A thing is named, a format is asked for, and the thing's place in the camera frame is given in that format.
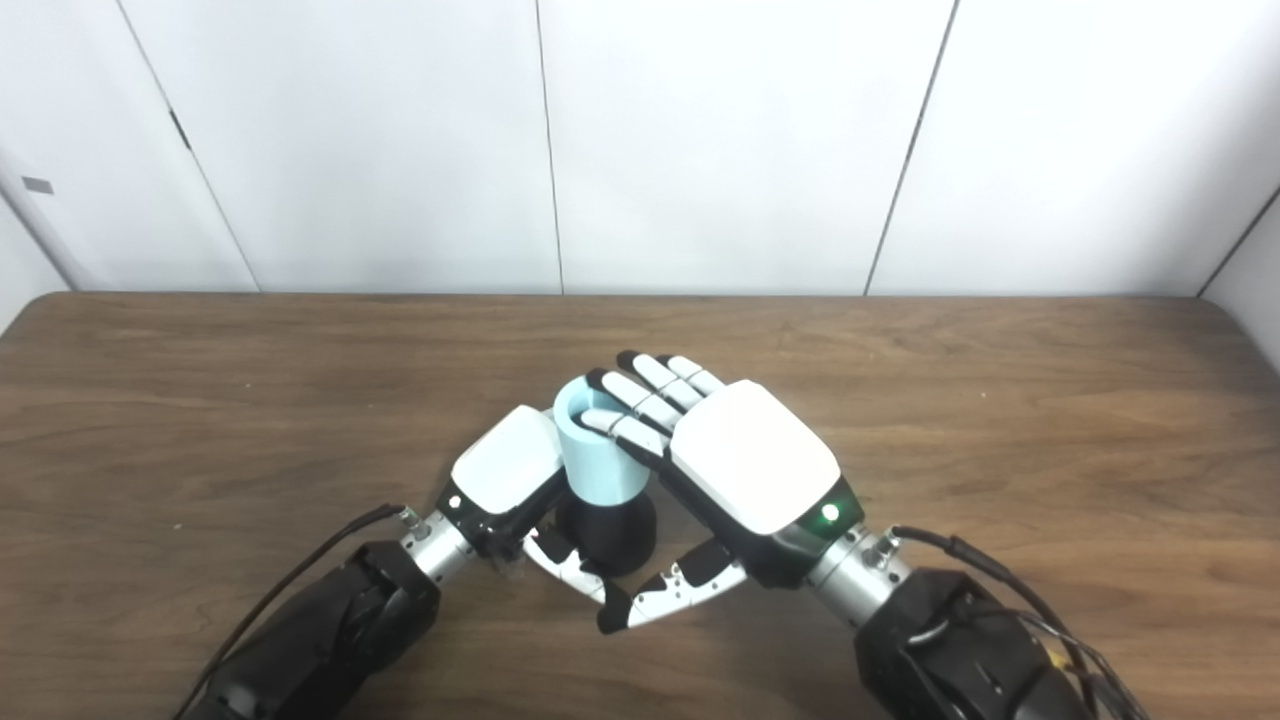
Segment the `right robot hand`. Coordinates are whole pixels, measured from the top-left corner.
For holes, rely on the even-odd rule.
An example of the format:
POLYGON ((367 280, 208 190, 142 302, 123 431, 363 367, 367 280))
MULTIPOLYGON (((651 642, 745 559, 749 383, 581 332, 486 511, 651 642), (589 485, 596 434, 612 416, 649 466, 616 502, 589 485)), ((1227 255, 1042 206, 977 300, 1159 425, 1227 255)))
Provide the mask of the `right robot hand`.
POLYGON ((676 355, 623 351, 588 386, 613 407, 576 415, 652 470, 708 530, 635 592, 605 584, 596 616, 614 634, 707 602, 753 580, 795 591, 863 523, 829 446, 764 386, 719 380, 676 355))

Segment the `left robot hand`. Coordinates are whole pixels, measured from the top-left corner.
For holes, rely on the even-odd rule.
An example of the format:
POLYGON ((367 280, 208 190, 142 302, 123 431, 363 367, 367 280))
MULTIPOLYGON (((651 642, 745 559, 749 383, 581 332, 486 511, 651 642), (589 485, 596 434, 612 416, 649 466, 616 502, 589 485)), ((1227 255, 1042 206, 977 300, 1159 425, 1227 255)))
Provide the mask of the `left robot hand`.
POLYGON ((556 524, 571 497, 554 421, 521 405, 457 457, 435 514, 451 527, 461 556, 485 559, 503 573, 530 561, 604 603, 605 580, 556 524))

